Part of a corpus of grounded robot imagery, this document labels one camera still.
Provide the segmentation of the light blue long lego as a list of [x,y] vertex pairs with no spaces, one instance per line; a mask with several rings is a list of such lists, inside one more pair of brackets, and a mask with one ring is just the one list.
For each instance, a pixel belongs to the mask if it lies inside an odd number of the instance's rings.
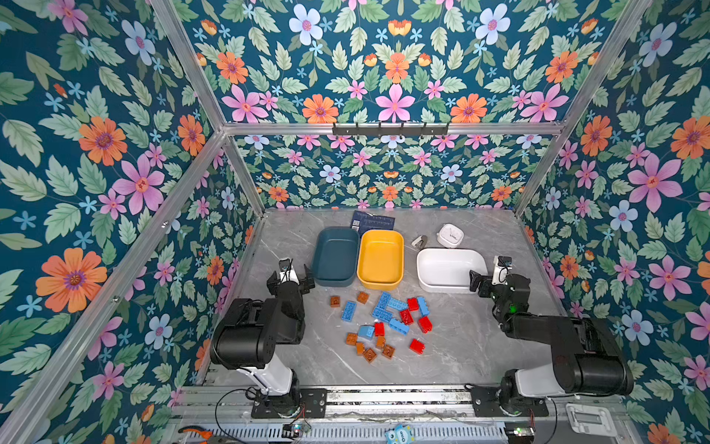
[[344,309],[341,313],[341,319],[344,322],[351,322],[355,316],[357,310],[357,303],[353,301],[347,301],[347,303],[344,306]]

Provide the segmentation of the light blue square lego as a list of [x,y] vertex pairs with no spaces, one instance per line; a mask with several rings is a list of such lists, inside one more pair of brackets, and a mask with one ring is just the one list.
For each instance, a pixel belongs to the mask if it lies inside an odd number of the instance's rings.
[[359,338],[371,340],[375,336],[375,327],[371,325],[360,326],[357,335]]

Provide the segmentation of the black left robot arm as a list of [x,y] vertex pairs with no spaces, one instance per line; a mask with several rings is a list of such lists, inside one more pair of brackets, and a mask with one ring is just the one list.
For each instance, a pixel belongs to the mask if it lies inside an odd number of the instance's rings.
[[306,327],[303,296],[315,287],[314,276],[310,268],[302,275],[283,268],[266,286],[271,294],[267,299],[238,298],[231,303],[214,331],[210,358],[249,377],[266,397],[297,401],[297,374],[275,349],[301,343]]

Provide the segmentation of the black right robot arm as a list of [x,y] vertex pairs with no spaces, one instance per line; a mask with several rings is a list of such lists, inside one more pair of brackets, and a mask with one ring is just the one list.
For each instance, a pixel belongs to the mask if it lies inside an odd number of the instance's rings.
[[494,303],[492,316],[508,338],[544,344],[551,353],[549,364],[508,370],[496,387],[468,385],[477,416],[547,416],[547,399],[632,393],[632,371],[604,321],[530,313],[530,279],[522,275],[469,275],[470,291]]

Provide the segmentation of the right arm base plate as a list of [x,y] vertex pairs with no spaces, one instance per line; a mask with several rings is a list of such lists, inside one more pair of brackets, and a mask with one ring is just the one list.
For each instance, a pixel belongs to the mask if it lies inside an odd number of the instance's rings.
[[547,417],[550,416],[544,398],[527,398],[508,388],[469,385],[471,405],[476,417]]

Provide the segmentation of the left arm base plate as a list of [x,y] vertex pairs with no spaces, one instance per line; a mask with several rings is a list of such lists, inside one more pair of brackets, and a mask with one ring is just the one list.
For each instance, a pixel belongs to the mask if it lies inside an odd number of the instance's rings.
[[253,402],[253,419],[321,419],[325,417],[328,390],[300,388],[280,396],[258,395]]

